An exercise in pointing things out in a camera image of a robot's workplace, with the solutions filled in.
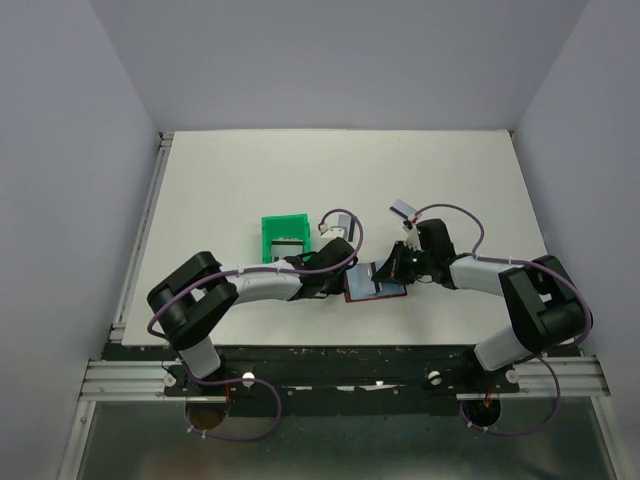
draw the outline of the metal floor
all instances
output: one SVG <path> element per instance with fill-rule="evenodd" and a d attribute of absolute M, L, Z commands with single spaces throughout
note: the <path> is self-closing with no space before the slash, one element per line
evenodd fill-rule
<path fill-rule="evenodd" d="M 549 400 L 503 402 L 499 425 L 543 419 Z M 80 477 L 85 480 L 614 479 L 588 398 L 563 401 L 556 422 L 529 437 L 472 432 L 460 418 L 426 415 L 285 418 L 271 436 L 230 443 L 187 434 L 176 404 L 99 404 Z M 269 419 L 229 419 L 255 433 Z"/>

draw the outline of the green plastic container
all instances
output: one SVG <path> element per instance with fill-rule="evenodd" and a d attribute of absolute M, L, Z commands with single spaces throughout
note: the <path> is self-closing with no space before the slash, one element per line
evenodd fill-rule
<path fill-rule="evenodd" d="M 262 217 L 262 263 L 271 263 L 274 240 L 300 240 L 303 252 L 311 251 L 311 230 L 306 213 L 282 217 Z"/>

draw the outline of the metal frame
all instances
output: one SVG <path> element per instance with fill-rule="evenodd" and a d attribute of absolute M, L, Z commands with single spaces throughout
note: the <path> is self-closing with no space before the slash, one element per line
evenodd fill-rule
<path fill-rule="evenodd" d="M 76 409 L 67 447 L 58 472 L 58 480 L 75 480 L 80 473 L 82 456 L 87 446 L 96 402 L 79 402 Z"/>
<path fill-rule="evenodd" d="M 134 249 L 129 261 L 122 293 L 113 319 L 109 342 L 122 342 L 126 312 L 130 308 L 132 287 L 140 271 L 142 254 L 149 235 L 149 221 L 158 200 L 162 177 L 167 165 L 173 132 L 160 133 L 160 145 L 151 185 L 138 227 Z M 611 406 L 610 392 L 604 373 L 595 357 L 555 357 L 547 359 L 553 366 L 564 397 L 591 397 L 600 425 L 604 443 L 613 464 L 615 475 L 621 480 L 633 477 L 633 466 Z M 224 403 L 217 397 L 166 397 L 164 394 L 165 368 L 177 362 L 135 361 L 89 362 L 83 381 L 78 407 L 71 427 L 58 480 L 74 480 L 80 474 L 82 458 L 88 441 L 97 402 L 208 402 Z M 555 397 L 555 385 L 548 370 L 538 362 L 516 366 L 521 390 L 519 393 L 494 395 L 499 398 L 550 398 Z M 459 400 L 482 398 L 482 395 L 459 394 Z"/>
<path fill-rule="evenodd" d="M 138 226 L 138 233 L 136 234 L 136 241 L 134 243 L 133 252 L 129 259 L 129 266 L 127 267 L 127 274 L 125 276 L 124 286 L 120 299 L 118 300 L 118 306 L 112 324 L 122 325 L 122 334 L 124 334 L 124 319 L 126 313 L 131 307 L 133 285 L 135 285 L 138 275 L 140 273 L 140 266 L 142 263 L 142 254 L 144 248 L 147 245 L 147 239 L 149 238 L 149 219 L 153 218 L 153 213 L 158 202 L 158 196 L 160 195 L 160 185 L 162 184 L 162 177 L 167 166 L 167 160 L 169 159 L 169 152 L 171 151 L 171 144 L 173 143 L 173 132 L 160 133 L 160 146 L 158 148 L 158 156 L 156 157 L 156 165 L 153 169 L 151 176 L 151 185 L 147 192 L 147 198 L 144 203 L 144 211 L 142 218 L 140 219 L 140 225 Z"/>
<path fill-rule="evenodd" d="M 553 357 L 551 364 L 562 388 L 563 397 L 605 397 L 609 387 L 600 363 L 595 357 Z M 167 368 L 178 362 L 89 362 L 80 391 L 80 402 L 205 402 L 225 403 L 224 396 L 168 397 L 164 394 L 163 380 Z M 520 392 L 495 392 L 502 399 L 554 398 L 556 388 L 549 370 L 539 362 L 517 365 Z M 291 390 L 309 389 L 306 385 L 291 385 Z M 352 389 L 351 385 L 336 386 Z M 458 400 L 483 398 L 480 394 L 458 394 Z"/>

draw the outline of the purple cable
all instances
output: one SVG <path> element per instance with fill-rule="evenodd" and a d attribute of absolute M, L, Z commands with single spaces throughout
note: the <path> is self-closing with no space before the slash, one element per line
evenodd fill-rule
<path fill-rule="evenodd" d="M 191 372 L 191 370 L 189 370 L 189 367 L 187 367 L 186 364 L 184 364 L 184 367 L 194 382 L 200 385 L 206 385 L 208 387 L 215 387 L 219 385 L 230 385 L 232 383 L 242 383 L 247 381 L 246 378 L 230 378 L 227 380 L 219 380 L 217 382 L 206 382 L 204 380 L 200 380 L 195 375 L 193 375 L 193 373 Z M 276 404 L 277 404 L 276 418 L 273 421 L 273 423 L 269 425 L 269 428 L 267 428 L 264 432 L 259 433 L 257 435 L 250 435 L 248 437 L 234 437 L 231 435 L 221 435 L 218 433 L 211 433 L 208 430 L 200 430 L 193 426 L 193 422 L 191 421 L 191 412 L 187 410 L 187 421 L 189 422 L 189 428 L 192 431 L 199 433 L 200 435 L 205 435 L 206 437 L 209 437 L 209 438 L 217 438 L 219 440 L 230 440 L 233 442 L 252 442 L 254 440 L 260 440 L 261 438 L 264 438 L 267 435 L 269 435 L 271 432 L 273 432 L 278 427 L 278 425 L 280 425 L 280 421 L 282 420 L 282 400 L 280 399 L 280 395 L 278 394 L 278 391 L 276 390 L 276 388 L 265 380 L 261 380 L 260 378 L 252 378 L 251 381 L 267 387 L 269 391 L 273 394 L 274 398 L 276 399 Z"/>
<path fill-rule="evenodd" d="M 471 249 L 471 255 L 476 260 L 479 260 L 481 262 L 500 263 L 503 265 L 521 265 L 521 266 L 532 267 L 532 268 L 535 268 L 536 270 L 546 273 L 547 275 L 550 275 L 551 277 L 561 282 L 569 290 L 571 290 L 571 292 L 576 296 L 576 299 L 578 300 L 578 303 L 580 304 L 580 307 L 584 312 L 584 328 L 582 330 L 582 333 L 577 338 L 575 338 L 571 343 L 568 343 L 566 345 L 560 345 L 556 347 L 556 349 L 565 349 L 565 348 L 575 347 L 580 345 L 582 342 L 584 342 L 587 339 L 587 337 L 589 336 L 589 332 L 593 327 L 593 317 L 591 315 L 591 310 L 589 309 L 589 306 L 587 304 L 587 300 L 580 293 L 580 291 L 575 287 L 575 285 L 573 285 L 569 280 L 564 278 L 562 275 L 535 262 L 530 262 L 528 260 L 507 260 L 506 258 L 482 257 L 478 255 L 478 248 L 480 247 L 480 245 L 484 240 L 485 229 L 484 229 L 484 225 L 482 225 L 482 222 L 478 219 L 478 217 L 476 217 L 469 210 L 466 210 L 457 205 L 452 205 L 450 203 L 434 203 L 433 205 L 428 205 L 424 208 L 421 208 L 415 213 L 415 215 L 416 216 L 420 215 L 422 212 L 426 210 L 430 210 L 432 208 L 436 208 L 436 207 L 452 208 L 454 210 L 462 212 L 465 215 L 467 215 L 469 218 L 471 218 L 471 220 L 473 220 L 476 223 L 476 225 L 478 225 L 478 228 L 480 229 L 480 237 L 478 238 L 478 241 L 475 243 L 475 245 Z"/>
<path fill-rule="evenodd" d="M 322 225 L 324 221 L 327 219 L 327 217 L 333 213 L 346 213 L 355 221 L 356 225 L 358 226 L 358 231 L 359 231 L 358 243 L 356 244 L 356 248 L 354 249 L 353 253 L 351 253 L 351 255 L 349 255 L 346 259 L 344 259 L 339 263 L 336 263 L 331 267 L 320 268 L 317 270 L 295 270 L 291 268 L 283 268 L 278 270 L 277 268 L 274 268 L 274 267 L 252 267 L 252 268 L 246 268 L 243 271 L 243 273 L 274 272 L 274 273 L 285 273 L 285 274 L 293 274 L 293 275 L 321 275 L 324 273 L 332 272 L 333 270 L 337 270 L 338 268 L 342 268 L 348 265 L 349 263 L 351 263 L 351 261 L 354 258 L 356 258 L 356 256 L 358 255 L 358 252 L 360 251 L 360 248 L 362 247 L 362 242 L 364 241 L 364 228 L 362 227 L 362 223 L 360 223 L 360 220 L 358 219 L 358 217 L 356 217 L 349 210 L 345 210 L 344 208 L 334 208 L 333 210 L 329 210 L 327 213 L 324 214 L 324 216 L 322 217 L 322 220 L 320 220 L 320 225 Z M 178 292 L 178 294 L 175 297 L 173 297 L 171 300 L 165 303 L 160 308 L 160 310 L 156 312 L 156 314 L 151 318 L 151 320 L 147 325 L 147 332 L 150 335 L 153 335 L 154 337 L 158 337 L 166 340 L 167 338 L 162 333 L 156 332 L 153 329 L 153 326 L 158 322 L 159 318 L 167 312 L 167 310 L 169 310 L 176 302 L 182 300 L 184 297 L 189 295 L 196 288 L 202 287 L 207 283 L 211 282 L 212 280 L 216 280 L 222 277 L 228 277 L 230 275 L 238 275 L 239 273 L 240 272 L 238 270 L 227 270 L 226 272 L 214 273 L 207 277 L 201 278 L 197 282 L 192 283 L 191 285 L 186 287 L 184 290 Z"/>
<path fill-rule="evenodd" d="M 523 430 L 521 432 L 510 432 L 507 430 L 489 430 L 486 427 L 480 427 L 479 425 L 476 425 L 469 419 L 469 416 L 467 415 L 467 405 L 464 401 L 462 401 L 460 402 L 460 416 L 462 417 L 464 422 L 467 424 L 467 427 L 473 428 L 478 432 L 488 433 L 490 435 L 498 435 L 501 437 L 521 437 L 524 435 L 531 435 L 534 433 L 538 433 L 539 431 L 547 428 L 549 425 L 551 425 L 551 423 L 553 423 L 556 416 L 558 415 L 558 412 L 560 411 L 560 404 L 562 403 L 560 381 L 558 380 L 558 376 L 556 375 L 556 372 L 554 372 L 553 368 L 551 368 L 551 365 L 549 364 L 549 362 L 542 359 L 541 357 L 535 357 L 535 358 L 540 360 L 544 364 L 544 366 L 549 369 L 549 371 L 551 372 L 551 376 L 553 377 L 553 383 L 556 384 L 556 401 L 553 405 L 553 410 L 551 411 L 549 416 L 546 418 L 546 420 L 542 422 L 540 425 L 538 425 L 537 427 L 531 428 L 529 430 Z"/>

